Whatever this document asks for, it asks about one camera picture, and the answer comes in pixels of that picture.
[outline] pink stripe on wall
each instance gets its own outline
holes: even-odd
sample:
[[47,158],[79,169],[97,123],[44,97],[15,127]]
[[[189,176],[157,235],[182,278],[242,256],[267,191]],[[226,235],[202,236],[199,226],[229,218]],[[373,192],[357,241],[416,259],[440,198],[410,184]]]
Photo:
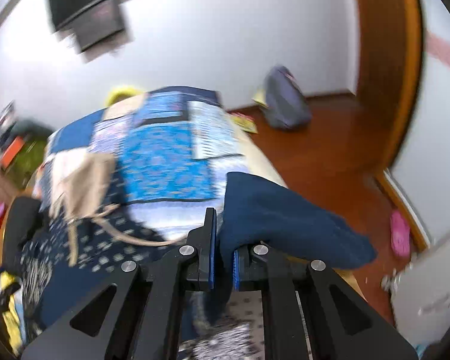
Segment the pink stripe on wall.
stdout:
[[427,31],[425,51],[450,67],[450,42],[447,42],[444,38]]

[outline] yellow object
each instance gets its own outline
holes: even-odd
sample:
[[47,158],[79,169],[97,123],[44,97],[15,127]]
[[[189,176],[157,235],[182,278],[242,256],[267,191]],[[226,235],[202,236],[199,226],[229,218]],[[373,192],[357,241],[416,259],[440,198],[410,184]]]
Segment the yellow object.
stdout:
[[[0,274],[0,289],[4,290],[15,282],[15,277],[7,272]],[[7,327],[9,343],[13,350],[13,353],[18,356],[19,350],[22,347],[22,337],[20,336],[20,319],[15,310],[15,299],[10,296],[10,301],[8,302],[8,310],[2,313],[3,321]]]
[[252,97],[252,100],[262,107],[268,108],[267,101],[265,100],[265,90],[259,89],[257,93]]
[[236,125],[240,126],[243,131],[252,132],[254,134],[258,133],[257,125],[250,116],[240,114],[239,112],[233,112],[233,114],[230,114],[230,118]]
[[141,95],[143,91],[140,91],[132,86],[119,86],[113,88],[105,101],[105,106],[109,107],[121,100],[127,99],[128,97],[133,97],[136,95]]

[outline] orange object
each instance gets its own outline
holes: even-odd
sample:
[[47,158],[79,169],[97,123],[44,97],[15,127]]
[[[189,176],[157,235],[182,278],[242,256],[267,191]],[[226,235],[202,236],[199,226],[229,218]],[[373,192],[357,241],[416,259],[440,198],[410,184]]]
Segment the orange object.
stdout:
[[24,144],[25,142],[20,137],[17,137],[13,140],[8,149],[5,150],[5,153],[3,153],[3,156],[0,160],[0,163],[2,164],[3,168],[7,168],[8,165],[10,165],[10,163],[13,161],[18,152],[22,149]]

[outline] baseboard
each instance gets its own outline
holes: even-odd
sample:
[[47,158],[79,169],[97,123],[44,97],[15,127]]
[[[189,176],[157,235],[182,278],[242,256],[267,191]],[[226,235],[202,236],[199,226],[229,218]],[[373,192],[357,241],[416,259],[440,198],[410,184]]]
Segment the baseboard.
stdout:
[[412,233],[412,238],[419,251],[428,249],[430,247],[430,240],[428,239],[428,235],[421,224],[420,219],[407,201],[407,198],[393,182],[388,170],[376,174],[375,179],[382,187],[383,192],[385,192],[407,220],[408,225],[410,226],[410,232]]
[[[351,91],[349,90],[343,90],[343,91],[335,91],[335,92],[324,92],[324,93],[311,93],[311,94],[306,94],[304,95],[305,99],[307,101],[320,101],[320,100],[328,100],[330,98],[334,98],[334,97],[355,97],[355,95],[353,93],[351,93]],[[242,112],[243,114],[248,113],[249,111],[252,111],[254,109],[258,109],[258,105],[257,104],[250,104],[250,105],[245,105],[243,107],[240,108],[231,108],[231,109],[226,109],[228,112]]]
[[307,100],[327,100],[330,97],[355,97],[355,95],[349,91],[348,89],[343,89],[340,91],[332,91],[332,92],[319,92],[319,93],[309,93],[305,95]]

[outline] pink slipper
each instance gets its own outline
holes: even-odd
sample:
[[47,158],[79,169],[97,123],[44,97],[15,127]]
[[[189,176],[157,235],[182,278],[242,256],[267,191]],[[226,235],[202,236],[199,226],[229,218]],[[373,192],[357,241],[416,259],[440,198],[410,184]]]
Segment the pink slipper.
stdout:
[[399,210],[394,210],[390,216],[391,248],[399,257],[410,255],[410,226]]

